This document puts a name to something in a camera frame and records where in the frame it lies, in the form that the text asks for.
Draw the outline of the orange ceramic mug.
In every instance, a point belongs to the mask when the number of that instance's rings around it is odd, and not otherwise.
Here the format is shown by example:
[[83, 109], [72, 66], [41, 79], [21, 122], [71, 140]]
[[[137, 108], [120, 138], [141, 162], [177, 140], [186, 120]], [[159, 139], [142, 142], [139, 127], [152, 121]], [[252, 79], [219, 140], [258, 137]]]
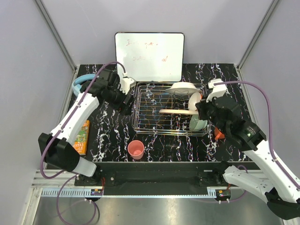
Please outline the orange ceramic mug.
[[214, 129], [215, 140], [225, 139], [225, 135], [216, 127]]

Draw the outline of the green ceramic bowl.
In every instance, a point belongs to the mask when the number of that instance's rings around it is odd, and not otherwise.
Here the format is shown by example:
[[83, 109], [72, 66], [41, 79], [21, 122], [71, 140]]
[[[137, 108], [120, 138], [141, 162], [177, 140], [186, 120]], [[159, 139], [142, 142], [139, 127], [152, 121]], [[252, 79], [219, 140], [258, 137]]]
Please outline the green ceramic bowl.
[[189, 123], [189, 131], [200, 131], [207, 126], [207, 120], [200, 120], [198, 115], [193, 115]]

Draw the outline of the orange and white bowl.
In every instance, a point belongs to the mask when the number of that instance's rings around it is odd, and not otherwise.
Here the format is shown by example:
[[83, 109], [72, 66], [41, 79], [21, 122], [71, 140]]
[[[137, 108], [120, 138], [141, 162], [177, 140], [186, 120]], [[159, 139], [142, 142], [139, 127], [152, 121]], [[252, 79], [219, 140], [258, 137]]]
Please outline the orange and white bowl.
[[190, 111], [197, 111], [195, 104], [199, 103], [201, 99], [202, 99], [202, 94], [200, 92], [193, 93], [189, 98], [188, 109]]

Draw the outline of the pink and cream plate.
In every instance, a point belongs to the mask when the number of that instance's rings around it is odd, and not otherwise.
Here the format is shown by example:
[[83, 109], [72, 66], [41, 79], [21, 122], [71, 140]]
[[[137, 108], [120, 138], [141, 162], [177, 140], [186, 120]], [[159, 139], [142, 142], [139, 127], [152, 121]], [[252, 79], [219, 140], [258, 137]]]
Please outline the pink and cream plate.
[[161, 110], [159, 110], [159, 113], [164, 113], [164, 114], [198, 115], [198, 111], [177, 110], [177, 109], [161, 109]]

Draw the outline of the pink plastic cup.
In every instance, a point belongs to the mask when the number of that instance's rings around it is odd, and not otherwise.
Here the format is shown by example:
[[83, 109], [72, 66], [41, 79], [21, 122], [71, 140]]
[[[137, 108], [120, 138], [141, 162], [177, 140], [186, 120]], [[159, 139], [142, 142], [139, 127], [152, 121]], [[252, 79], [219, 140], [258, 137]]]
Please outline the pink plastic cup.
[[129, 143], [127, 151], [133, 159], [141, 159], [144, 154], [144, 144], [139, 140], [133, 140]]

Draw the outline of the white scalloped plate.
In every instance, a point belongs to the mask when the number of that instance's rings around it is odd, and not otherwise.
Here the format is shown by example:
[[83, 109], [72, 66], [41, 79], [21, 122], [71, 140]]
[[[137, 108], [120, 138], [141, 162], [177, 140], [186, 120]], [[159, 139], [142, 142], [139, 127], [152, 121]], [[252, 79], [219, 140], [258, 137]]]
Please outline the white scalloped plate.
[[171, 88], [165, 90], [165, 93], [173, 95], [192, 95], [196, 92], [202, 93], [202, 91], [195, 87], [190, 82], [176, 82]]

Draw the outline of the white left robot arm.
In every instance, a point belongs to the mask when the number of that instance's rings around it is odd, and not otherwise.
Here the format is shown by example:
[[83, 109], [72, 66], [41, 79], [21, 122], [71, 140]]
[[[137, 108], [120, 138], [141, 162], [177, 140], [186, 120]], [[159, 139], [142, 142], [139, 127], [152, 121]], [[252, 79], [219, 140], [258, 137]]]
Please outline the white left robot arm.
[[120, 77], [108, 69], [75, 79], [72, 89], [77, 97], [76, 101], [50, 133], [42, 133], [38, 138], [42, 155], [42, 176], [49, 178], [43, 170], [43, 164], [47, 163], [63, 172], [84, 175], [90, 185], [97, 185], [101, 181], [101, 174], [96, 171], [97, 166], [93, 162], [81, 157], [73, 147], [76, 137], [87, 118], [104, 102], [120, 114], [130, 115], [134, 101], [130, 92], [135, 85], [135, 79], [128, 77], [127, 73]]

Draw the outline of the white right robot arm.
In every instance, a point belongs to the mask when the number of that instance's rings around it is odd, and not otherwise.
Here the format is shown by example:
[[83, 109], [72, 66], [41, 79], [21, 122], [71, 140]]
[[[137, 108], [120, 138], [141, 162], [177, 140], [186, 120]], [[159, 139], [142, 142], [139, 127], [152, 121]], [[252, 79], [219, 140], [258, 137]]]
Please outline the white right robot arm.
[[240, 105], [227, 96], [214, 97], [211, 101], [202, 99], [196, 103], [200, 119], [210, 121], [225, 135], [225, 139], [248, 156], [267, 177], [266, 181], [236, 166], [222, 162], [218, 171], [213, 173], [214, 183], [236, 185], [257, 196], [268, 208], [283, 220], [300, 216], [299, 179], [274, 159], [275, 152], [270, 150], [270, 142], [264, 132], [253, 122], [244, 120]]

